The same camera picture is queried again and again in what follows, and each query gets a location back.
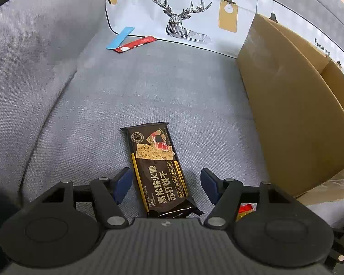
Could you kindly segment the light blue snack stick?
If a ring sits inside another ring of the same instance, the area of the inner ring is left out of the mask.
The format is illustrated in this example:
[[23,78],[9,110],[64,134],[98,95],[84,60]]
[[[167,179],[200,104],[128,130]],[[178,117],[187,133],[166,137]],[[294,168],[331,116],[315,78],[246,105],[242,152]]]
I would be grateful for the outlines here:
[[134,30],[134,27],[125,27],[109,44],[106,46],[107,50],[115,50],[121,46],[121,43]]

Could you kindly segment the brown cardboard box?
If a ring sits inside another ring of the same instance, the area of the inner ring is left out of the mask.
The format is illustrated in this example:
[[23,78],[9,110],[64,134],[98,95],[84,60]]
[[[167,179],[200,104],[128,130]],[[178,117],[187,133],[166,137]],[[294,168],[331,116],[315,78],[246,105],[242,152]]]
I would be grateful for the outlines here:
[[237,65],[270,181],[305,205],[344,199],[344,73],[256,14]]

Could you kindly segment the red yellow snack packet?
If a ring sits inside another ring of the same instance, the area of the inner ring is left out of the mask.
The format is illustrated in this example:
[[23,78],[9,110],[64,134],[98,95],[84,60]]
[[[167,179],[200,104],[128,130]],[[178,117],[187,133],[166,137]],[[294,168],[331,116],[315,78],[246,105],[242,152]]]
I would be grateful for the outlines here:
[[236,222],[242,219],[244,216],[255,212],[256,205],[255,204],[241,204],[239,207],[239,211],[236,216]]

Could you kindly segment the red snack stick packet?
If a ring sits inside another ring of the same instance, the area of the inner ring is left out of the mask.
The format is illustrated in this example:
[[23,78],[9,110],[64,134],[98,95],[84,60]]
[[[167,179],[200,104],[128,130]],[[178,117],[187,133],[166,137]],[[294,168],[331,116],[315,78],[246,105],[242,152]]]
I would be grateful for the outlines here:
[[144,38],[140,38],[138,40],[134,40],[132,42],[128,42],[127,44],[124,44],[120,47],[117,47],[114,49],[114,51],[117,53],[123,53],[123,52],[129,51],[129,50],[132,50],[134,48],[140,47],[142,45],[146,45],[146,44],[156,42],[156,41],[157,41],[157,39],[154,38],[153,36],[147,36]]

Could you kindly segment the grey deer print sofa cover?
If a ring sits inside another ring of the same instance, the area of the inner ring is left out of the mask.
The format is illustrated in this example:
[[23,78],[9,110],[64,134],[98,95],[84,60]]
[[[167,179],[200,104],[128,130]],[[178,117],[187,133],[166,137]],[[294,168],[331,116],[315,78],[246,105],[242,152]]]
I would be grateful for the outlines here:
[[[85,184],[132,160],[123,127],[168,122],[197,206],[203,168],[270,180],[237,57],[256,14],[335,61],[344,50],[276,0],[10,0],[0,6],[0,192],[22,205],[62,180]],[[125,28],[117,53],[106,46]],[[344,224],[344,199],[307,205]]]

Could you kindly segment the black cracker packet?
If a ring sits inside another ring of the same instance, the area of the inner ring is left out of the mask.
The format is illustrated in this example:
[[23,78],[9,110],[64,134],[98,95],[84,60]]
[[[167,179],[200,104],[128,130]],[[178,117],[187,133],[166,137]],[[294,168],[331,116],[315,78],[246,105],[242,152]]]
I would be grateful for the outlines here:
[[168,130],[168,122],[121,128],[127,137],[140,195],[149,218],[201,216]]

